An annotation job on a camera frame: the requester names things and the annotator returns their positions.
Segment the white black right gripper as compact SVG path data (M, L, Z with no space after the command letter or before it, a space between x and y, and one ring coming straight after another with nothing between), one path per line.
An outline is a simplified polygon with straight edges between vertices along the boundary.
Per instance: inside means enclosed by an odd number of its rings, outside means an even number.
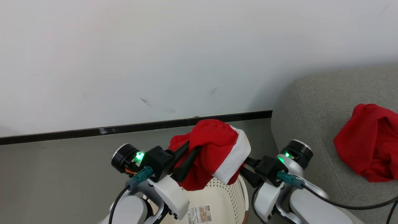
M256 216L266 222L273 214L280 215L288 222L302 222L293 211L284 210L283 202L295 189L303 189L305 185L304 170L314 153L305 143L293 139L283 148L277 157L288 168L289 172L280 171L277 177L281 180L279 187L274 187L269 180L253 173L247 168L240 169L240 175L255 189L253 194L253 210ZM244 163L255 169L261 160L248 156Z

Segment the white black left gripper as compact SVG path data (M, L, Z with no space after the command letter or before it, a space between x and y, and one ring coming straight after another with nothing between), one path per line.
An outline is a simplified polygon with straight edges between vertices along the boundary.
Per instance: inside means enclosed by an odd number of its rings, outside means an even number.
M174 164L170 173L158 182L153 182L151 167L142 167L145 152L126 143L112 156L111 165L129 180L111 206L112 221L162 221L166 215L182 220L189 207L179 182L185 181L201 147L191 153L189 141L173 151Z

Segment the red garment with white band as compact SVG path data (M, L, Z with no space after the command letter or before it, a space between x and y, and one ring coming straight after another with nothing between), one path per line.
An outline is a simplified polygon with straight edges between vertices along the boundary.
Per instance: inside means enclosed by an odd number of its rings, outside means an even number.
M251 152L243 130L217 119L199 121L189 133L173 136L168 149L176 151L185 143L189 153L199 148L185 181L179 183L187 191L202 190L213 178L226 185L234 184Z

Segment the plain red shirt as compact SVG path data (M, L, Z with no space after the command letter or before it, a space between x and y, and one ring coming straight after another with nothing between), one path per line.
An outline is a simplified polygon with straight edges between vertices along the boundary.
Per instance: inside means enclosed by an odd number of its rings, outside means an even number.
M398 180L398 114L359 104L334 138L339 158L369 182Z

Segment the beige perforated plastic laundry basket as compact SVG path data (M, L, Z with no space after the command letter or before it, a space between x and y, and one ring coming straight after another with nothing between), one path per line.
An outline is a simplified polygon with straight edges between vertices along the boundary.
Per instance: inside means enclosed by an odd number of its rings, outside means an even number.
M186 191L189 208L209 205L213 221L208 224L247 224L249 216L249 197L246 184L241 176L231 185L213 178L204 189ZM188 224L186 215L182 220L167 215L160 224Z

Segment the printed paper sticker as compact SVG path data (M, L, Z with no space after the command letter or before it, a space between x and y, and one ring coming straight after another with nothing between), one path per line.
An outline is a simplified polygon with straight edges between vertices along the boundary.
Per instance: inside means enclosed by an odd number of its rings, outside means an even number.
M188 224L208 224L213 221L209 205L189 208L186 217Z

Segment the grey fabric sofa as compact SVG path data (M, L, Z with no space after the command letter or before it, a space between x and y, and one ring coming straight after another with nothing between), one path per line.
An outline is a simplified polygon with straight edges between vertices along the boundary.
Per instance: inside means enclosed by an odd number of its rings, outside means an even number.
M351 206L398 196L398 180L370 183L342 162L334 138L358 104L398 113L398 65L332 71L292 82L273 108L271 130L280 152L290 140L307 144L314 156L304 177L331 200Z

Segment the black wall skirting strip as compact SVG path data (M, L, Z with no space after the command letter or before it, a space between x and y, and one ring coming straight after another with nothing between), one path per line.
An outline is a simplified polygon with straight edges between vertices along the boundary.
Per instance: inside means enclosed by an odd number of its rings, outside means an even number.
M226 114L219 116L193 117L189 119L177 119L177 120L168 120L168 121L141 123L141 124L130 124L124 126L110 126L110 127L101 127L101 128L77 129L77 130L62 131L62 132L0 137L0 146L20 144L20 143L30 143L30 142L52 141L60 139L73 139L73 138L106 136L106 135L123 134L123 133L134 133L142 131L151 131L156 129L188 127L188 126L194 126L199 121L205 119L217 119L222 122L270 119L272 117L272 112L273 112L272 110L266 110L266 111L247 112L247 113Z

